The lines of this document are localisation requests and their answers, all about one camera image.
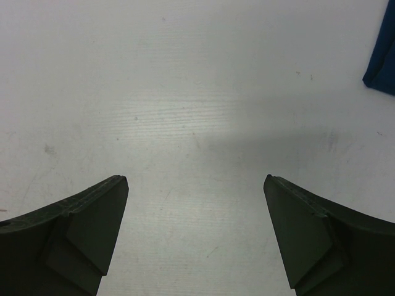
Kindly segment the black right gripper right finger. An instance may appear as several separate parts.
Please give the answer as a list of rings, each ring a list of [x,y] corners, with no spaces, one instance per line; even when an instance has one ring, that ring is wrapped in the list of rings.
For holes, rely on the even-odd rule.
[[[394,295],[394,223],[282,177],[263,186],[289,286],[297,295]]]

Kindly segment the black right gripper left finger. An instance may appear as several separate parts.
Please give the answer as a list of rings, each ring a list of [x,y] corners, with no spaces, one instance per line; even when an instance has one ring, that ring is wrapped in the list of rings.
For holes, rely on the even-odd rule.
[[[96,295],[127,204],[115,175],[1,222],[1,295]]]

